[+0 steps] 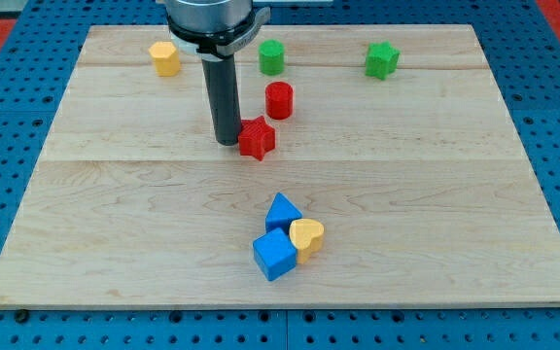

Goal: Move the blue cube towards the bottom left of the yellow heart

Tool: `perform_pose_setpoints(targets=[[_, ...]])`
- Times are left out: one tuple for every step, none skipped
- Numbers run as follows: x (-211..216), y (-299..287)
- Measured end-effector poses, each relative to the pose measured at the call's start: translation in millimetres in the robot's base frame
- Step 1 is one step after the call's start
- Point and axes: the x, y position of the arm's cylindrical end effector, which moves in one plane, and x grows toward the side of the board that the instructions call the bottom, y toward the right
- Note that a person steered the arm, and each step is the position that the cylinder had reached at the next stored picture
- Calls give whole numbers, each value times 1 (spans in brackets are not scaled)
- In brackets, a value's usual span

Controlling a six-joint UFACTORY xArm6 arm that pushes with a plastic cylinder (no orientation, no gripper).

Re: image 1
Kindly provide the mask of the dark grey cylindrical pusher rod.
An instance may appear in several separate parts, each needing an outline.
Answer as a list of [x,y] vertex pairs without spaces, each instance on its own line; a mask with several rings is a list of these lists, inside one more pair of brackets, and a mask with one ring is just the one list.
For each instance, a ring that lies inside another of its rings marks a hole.
[[238,143],[241,116],[234,56],[202,61],[215,138],[224,146]]

